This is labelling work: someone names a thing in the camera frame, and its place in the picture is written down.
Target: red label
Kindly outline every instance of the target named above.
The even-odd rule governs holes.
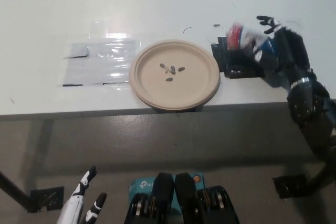
[[[227,34],[227,49],[239,49],[239,39],[243,27],[239,24],[234,24]]]

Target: white surface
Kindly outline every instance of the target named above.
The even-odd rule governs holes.
[[[333,0],[0,0],[0,115],[59,113],[145,113],[148,108],[129,88],[62,88],[66,45],[92,32],[92,23],[109,19],[115,33],[160,34],[186,39],[211,50],[210,42],[234,21],[262,30],[256,15],[291,20],[306,43],[311,66],[336,98]],[[192,27],[182,34],[186,27]],[[260,79],[222,78],[211,105],[281,102],[282,89]]]

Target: white robotic hand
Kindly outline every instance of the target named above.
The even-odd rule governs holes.
[[[107,194],[101,193],[93,206],[86,213],[85,218],[80,222],[80,216],[83,210],[83,199],[85,190],[89,187],[90,181],[97,174],[96,167],[91,167],[79,182],[76,190],[72,193],[68,201],[62,208],[57,224],[94,224],[98,214],[104,205]]]

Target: black stand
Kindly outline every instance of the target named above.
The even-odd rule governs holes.
[[[28,212],[39,212],[42,207],[47,207],[47,210],[56,210],[61,209],[63,206],[64,187],[33,190],[31,191],[30,197],[28,197],[0,172],[0,189]]]
[[[273,178],[280,199],[309,196],[322,189],[333,179],[329,166],[325,165],[315,177],[307,180],[304,174]]]

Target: metal bracket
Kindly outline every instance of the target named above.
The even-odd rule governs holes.
[[[64,200],[64,187],[30,191],[30,198],[37,202],[39,209],[47,207],[48,211],[62,209]]]
[[[307,178],[304,174],[273,178],[280,199],[303,197],[307,195]]]

